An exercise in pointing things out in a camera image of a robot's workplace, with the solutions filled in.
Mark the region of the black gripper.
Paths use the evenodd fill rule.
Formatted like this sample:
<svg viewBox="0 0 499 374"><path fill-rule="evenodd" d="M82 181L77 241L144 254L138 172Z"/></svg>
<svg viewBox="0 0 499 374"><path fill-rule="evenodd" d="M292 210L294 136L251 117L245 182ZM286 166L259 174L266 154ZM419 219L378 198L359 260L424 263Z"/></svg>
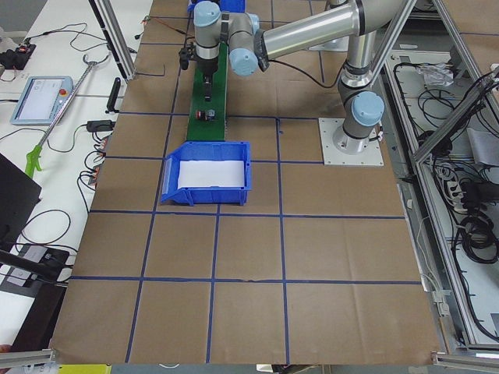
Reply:
<svg viewBox="0 0 499 374"><path fill-rule="evenodd" d="M218 45L206 48L194 42L187 44L179 51L181 70L187 70L190 62L195 62L203 74L203 97L205 101L211 101L212 79L218 71Z"/></svg>

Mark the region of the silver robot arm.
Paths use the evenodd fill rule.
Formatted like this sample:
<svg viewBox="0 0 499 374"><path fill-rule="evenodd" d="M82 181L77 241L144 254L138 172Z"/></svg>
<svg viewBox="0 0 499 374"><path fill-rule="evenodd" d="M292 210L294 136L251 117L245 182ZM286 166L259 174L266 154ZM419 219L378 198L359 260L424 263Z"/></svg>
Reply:
<svg viewBox="0 0 499 374"><path fill-rule="evenodd" d="M261 30L257 15L228 12L215 2L202 1L193 8L194 42L179 52L183 70L195 61L203 75L205 99L211 100L213 76L218 70L221 44L228 47L232 70L249 76L265 71L276 58L315 47L341 37L349 38L345 66L338 78L343 86L357 90L376 79L383 61L373 53L377 31L392 23L404 1L338 1L328 10L272 30Z"/></svg>

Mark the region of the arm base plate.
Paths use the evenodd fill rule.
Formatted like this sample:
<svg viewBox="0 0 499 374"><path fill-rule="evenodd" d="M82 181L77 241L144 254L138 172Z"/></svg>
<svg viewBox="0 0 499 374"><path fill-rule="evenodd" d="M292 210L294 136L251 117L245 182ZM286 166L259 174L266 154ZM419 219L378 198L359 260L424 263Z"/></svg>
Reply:
<svg viewBox="0 0 499 374"><path fill-rule="evenodd" d="M343 118L318 118L324 164L342 167L384 166L375 129L365 139L353 139L343 129Z"/></svg>

